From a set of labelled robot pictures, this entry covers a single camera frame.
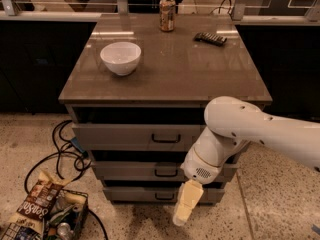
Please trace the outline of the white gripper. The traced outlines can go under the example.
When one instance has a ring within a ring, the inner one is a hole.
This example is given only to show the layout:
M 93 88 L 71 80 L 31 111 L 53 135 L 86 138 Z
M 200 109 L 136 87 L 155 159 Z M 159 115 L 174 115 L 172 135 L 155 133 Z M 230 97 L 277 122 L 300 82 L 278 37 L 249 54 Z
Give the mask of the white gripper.
M 212 183 L 221 172 L 220 167 L 206 163 L 194 146 L 188 151 L 181 169 L 190 180 L 183 183 L 179 189 L 179 201 L 174 207 L 172 218 L 176 226 L 183 226 L 188 221 L 193 208 L 203 195 L 202 185 Z

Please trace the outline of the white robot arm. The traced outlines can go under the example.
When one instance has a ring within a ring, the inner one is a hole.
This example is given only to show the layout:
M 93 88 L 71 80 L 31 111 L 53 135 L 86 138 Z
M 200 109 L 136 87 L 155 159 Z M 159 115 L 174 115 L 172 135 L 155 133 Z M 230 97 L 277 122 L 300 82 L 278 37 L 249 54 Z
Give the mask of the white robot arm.
M 212 183 L 227 159 L 250 142 L 260 143 L 313 169 L 320 168 L 320 125 L 274 116 L 234 97 L 211 100 L 205 128 L 189 149 L 181 168 L 187 177 L 179 188 L 173 223 L 184 225 L 199 203 L 203 186 Z

